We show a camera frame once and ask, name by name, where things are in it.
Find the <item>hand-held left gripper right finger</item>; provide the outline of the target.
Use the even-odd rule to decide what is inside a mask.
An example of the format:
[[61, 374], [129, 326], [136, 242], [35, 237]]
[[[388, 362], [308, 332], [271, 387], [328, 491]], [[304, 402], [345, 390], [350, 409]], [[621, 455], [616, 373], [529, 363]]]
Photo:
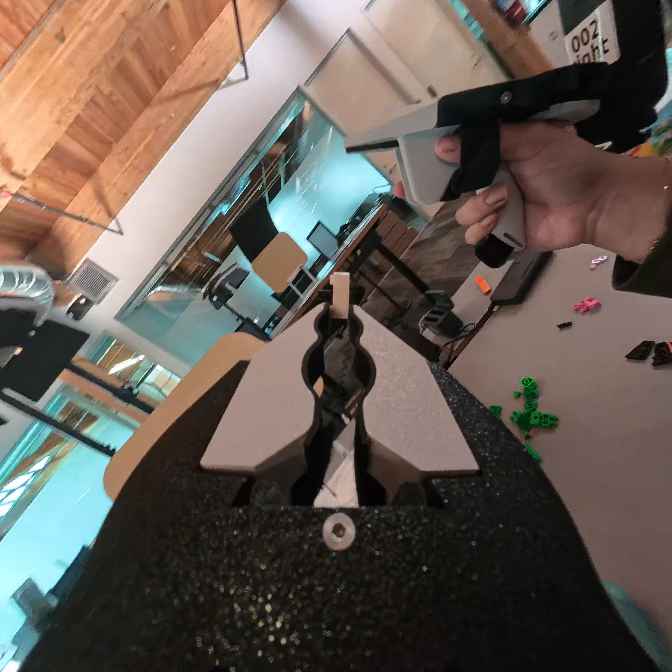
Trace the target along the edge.
[[429, 362], [360, 307], [351, 309], [359, 505], [386, 505], [404, 483], [472, 476], [479, 465]]

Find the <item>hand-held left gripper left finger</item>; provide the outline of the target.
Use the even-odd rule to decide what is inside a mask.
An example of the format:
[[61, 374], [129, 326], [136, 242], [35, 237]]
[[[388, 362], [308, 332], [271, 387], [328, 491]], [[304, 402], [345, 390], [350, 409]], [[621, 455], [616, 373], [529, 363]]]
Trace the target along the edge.
[[271, 481], [313, 505], [326, 473], [326, 304], [309, 310], [248, 363], [201, 460], [204, 470]]

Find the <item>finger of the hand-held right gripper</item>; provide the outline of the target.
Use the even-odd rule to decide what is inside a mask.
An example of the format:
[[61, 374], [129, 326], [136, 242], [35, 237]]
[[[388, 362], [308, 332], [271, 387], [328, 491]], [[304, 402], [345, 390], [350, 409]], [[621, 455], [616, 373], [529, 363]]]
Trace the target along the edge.
[[400, 137], [434, 129], [438, 121], [438, 106], [438, 101], [411, 106], [399, 117], [356, 136], [349, 136], [345, 139], [345, 151], [347, 154], [362, 154], [392, 150], [399, 146]]

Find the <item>green toy bricks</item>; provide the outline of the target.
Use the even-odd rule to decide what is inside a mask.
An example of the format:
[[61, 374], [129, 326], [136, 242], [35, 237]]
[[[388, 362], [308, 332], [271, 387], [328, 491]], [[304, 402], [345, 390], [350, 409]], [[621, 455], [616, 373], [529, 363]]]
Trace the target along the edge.
[[510, 412], [508, 415], [509, 421], [522, 432], [525, 452], [536, 464], [541, 465], [543, 458], [530, 443], [533, 439], [533, 431], [555, 430], [559, 426], [560, 418], [556, 414], [540, 410], [539, 383], [531, 376], [524, 376], [520, 380], [519, 388], [513, 392], [513, 396], [521, 402], [522, 406]]

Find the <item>small white toy brick piece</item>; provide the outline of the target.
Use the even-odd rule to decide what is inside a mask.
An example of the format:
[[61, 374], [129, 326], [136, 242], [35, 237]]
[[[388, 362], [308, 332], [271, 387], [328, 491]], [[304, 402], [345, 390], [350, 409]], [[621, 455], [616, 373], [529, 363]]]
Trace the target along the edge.
[[350, 275], [347, 272], [334, 272], [330, 275], [332, 289], [331, 317], [347, 321], [350, 305]]

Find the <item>brown wooden desk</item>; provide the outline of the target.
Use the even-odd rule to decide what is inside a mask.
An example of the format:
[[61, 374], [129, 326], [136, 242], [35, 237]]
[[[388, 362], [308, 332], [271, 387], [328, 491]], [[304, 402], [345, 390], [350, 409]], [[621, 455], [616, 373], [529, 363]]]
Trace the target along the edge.
[[376, 221], [387, 209], [399, 214], [408, 222], [412, 217], [421, 220], [423, 224], [419, 225], [419, 231], [427, 223], [425, 215], [411, 206], [403, 205], [400, 199], [382, 198], [361, 223], [349, 229], [334, 257], [327, 260], [319, 259], [308, 271], [298, 272], [298, 288], [290, 287], [280, 295], [280, 306], [265, 326], [271, 338], [279, 335], [303, 312], [313, 307], [317, 294], [329, 285], [330, 275], [334, 272], [347, 272], [350, 273], [351, 279], [363, 281], [365, 298], [377, 288], [378, 283], [393, 268], [391, 256], [395, 256], [382, 245], [382, 239], [373, 230]]

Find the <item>person's right hand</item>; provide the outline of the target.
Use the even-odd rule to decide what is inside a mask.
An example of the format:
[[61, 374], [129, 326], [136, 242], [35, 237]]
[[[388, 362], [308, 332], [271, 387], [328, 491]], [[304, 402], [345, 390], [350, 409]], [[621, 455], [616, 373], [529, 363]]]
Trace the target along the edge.
[[506, 124], [500, 156], [519, 186], [526, 248], [586, 244], [643, 262], [671, 215], [671, 160], [617, 155], [544, 122]]

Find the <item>stack of cardboard boxes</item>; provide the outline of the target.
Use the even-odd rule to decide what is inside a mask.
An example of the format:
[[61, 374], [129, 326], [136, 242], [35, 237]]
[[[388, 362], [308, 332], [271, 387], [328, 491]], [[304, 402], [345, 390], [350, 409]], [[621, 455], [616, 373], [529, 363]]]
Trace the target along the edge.
[[382, 245], [396, 257], [401, 258], [419, 236], [419, 225], [423, 224], [416, 217], [410, 222], [394, 211], [387, 209], [376, 221], [373, 230], [382, 239]]

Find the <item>grey battery charger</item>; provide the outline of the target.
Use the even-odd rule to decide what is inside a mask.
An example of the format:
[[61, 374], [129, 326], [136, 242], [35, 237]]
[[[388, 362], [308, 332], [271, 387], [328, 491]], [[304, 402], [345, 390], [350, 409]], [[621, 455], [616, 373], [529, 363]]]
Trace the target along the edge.
[[452, 299], [443, 290], [427, 290], [425, 298], [429, 300], [430, 307], [419, 323], [420, 331], [451, 337], [455, 317]]

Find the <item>black office chair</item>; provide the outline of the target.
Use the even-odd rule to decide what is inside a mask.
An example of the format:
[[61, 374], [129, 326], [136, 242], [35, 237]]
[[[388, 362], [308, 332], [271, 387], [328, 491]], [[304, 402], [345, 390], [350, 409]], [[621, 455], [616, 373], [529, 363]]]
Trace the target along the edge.
[[248, 279], [250, 272], [233, 263], [216, 273], [202, 290], [202, 299], [215, 309], [227, 309], [232, 315], [243, 319], [242, 316], [229, 306], [230, 300], [238, 292], [242, 284]]

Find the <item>small black monitor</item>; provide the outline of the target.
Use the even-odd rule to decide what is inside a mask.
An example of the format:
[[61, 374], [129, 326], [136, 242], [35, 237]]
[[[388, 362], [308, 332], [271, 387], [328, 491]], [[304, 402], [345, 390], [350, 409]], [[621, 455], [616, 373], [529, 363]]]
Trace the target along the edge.
[[307, 242], [310, 243], [321, 256], [326, 259], [334, 257], [340, 247], [337, 236], [332, 233], [321, 221], [317, 221], [315, 226], [307, 235]]

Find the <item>black power bank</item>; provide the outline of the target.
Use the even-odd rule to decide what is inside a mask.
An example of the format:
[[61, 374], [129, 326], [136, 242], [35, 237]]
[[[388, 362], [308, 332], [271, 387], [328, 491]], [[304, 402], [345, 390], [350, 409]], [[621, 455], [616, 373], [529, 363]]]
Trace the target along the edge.
[[498, 307], [522, 304], [545, 270], [554, 253], [524, 251], [515, 256], [491, 296], [491, 304]]

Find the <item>black light panel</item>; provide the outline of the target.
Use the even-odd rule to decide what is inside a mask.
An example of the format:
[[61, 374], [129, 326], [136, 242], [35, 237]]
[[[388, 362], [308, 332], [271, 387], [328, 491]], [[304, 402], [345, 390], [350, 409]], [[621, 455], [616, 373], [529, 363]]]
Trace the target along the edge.
[[1, 348], [10, 353], [1, 366], [1, 390], [38, 402], [89, 337], [50, 319], [36, 326], [27, 310], [1, 311]]

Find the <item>large black wall screen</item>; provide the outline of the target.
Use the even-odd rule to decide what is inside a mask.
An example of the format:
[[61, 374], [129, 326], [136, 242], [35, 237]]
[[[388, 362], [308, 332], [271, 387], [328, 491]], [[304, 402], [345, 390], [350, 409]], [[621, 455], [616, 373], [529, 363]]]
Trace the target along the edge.
[[263, 197], [240, 214], [231, 223], [229, 231], [240, 252], [251, 264], [280, 233]]

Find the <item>silver air duct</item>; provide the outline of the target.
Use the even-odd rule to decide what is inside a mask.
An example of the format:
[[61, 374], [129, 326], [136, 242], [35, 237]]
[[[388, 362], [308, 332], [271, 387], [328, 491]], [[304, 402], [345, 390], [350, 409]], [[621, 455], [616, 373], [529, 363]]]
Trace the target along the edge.
[[1, 263], [1, 295], [34, 300], [46, 312], [54, 303], [52, 278], [39, 266], [25, 263]]

